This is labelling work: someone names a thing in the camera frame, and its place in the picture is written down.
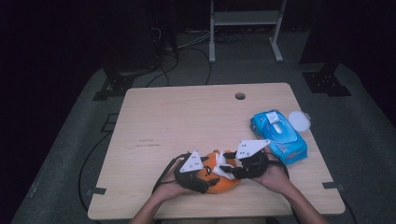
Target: orange object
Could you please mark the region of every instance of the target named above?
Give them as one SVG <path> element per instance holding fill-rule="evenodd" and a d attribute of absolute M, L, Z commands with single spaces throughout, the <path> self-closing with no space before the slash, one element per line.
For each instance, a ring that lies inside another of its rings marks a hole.
<path fill-rule="evenodd" d="M 235 185 L 241 182 L 240 179 L 228 179 L 227 177 L 216 175 L 211 172 L 217 162 L 216 162 L 216 154 L 219 153 L 218 150 L 214 150 L 213 152 L 207 154 L 206 156 L 209 158 L 206 161 L 203 161 L 204 169 L 198 172 L 197 177 L 203 179 L 204 181 L 209 181 L 211 179 L 219 178 L 220 181 L 215 185 L 209 187 L 207 193 L 222 193 L 229 189 L 232 189 Z M 234 159 L 227 159 L 227 163 L 231 164 L 233 167 L 236 167 L 236 162 Z"/>

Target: floor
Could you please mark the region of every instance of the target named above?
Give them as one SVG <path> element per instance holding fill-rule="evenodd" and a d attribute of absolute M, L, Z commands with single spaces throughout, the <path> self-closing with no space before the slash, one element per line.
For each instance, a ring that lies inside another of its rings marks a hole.
<path fill-rule="evenodd" d="M 363 88 L 356 74 L 339 65 L 335 75 L 351 96 L 312 93 L 302 72 L 318 71 L 322 64 L 299 64 L 308 32 L 281 33 L 278 45 L 284 57 L 277 63 L 268 43 L 270 34 L 226 36 L 236 42 L 217 44 L 216 63 L 209 64 L 206 42 L 180 51 L 178 62 L 163 57 L 163 70 L 138 77 L 133 88 L 287 82 L 301 109 L 311 117 L 317 141 L 340 194 L 360 224 L 394 223 L 396 213 L 396 131 Z M 179 45 L 198 35 L 180 34 Z M 12 223 L 127 223 L 128 220 L 90 220 L 92 189 L 106 155 L 122 97 L 93 101 L 105 82 L 98 70 L 81 92 L 37 178 Z M 349 210 L 326 216 L 331 223 L 353 223 Z M 296 223 L 293 217 L 278 217 Z"/>

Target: blue wipes package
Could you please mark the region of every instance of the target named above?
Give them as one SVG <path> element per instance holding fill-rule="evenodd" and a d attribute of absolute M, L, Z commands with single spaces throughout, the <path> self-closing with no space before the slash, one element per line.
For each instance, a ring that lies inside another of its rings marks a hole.
<path fill-rule="evenodd" d="M 254 115 L 250 120 L 250 129 L 257 138 L 269 139 L 269 148 L 286 165 L 308 157 L 305 140 L 278 110 Z"/>

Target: person's left hand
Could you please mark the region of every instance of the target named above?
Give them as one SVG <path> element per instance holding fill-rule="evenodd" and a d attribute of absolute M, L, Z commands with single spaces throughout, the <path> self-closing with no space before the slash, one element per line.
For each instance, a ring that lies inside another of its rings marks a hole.
<path fill-rule="evenodd" d="M 192 190 L 185 189 L 176 182 L 174 171 L 179 162 L 180 161 L 177 161 L 173 168 L 169 170 L 168 174 L 162 181 L 163 183 L 153 193 L 158 195 L 158 197 L 164 201 L 176 198 L 181 194 L 192 192 Z"/>

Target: person's right arm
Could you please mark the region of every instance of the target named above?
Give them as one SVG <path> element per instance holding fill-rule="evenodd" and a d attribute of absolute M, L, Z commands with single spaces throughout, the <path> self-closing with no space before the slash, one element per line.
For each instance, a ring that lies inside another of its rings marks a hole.
<path fill-rule="evenodd" d="M 279 166 L 270 165 L 262 176 L 253 180 L 273 192 L 282 194 L 288 200 L 302 224 L 328 224 L 328 221 L 291 183 Z"/>

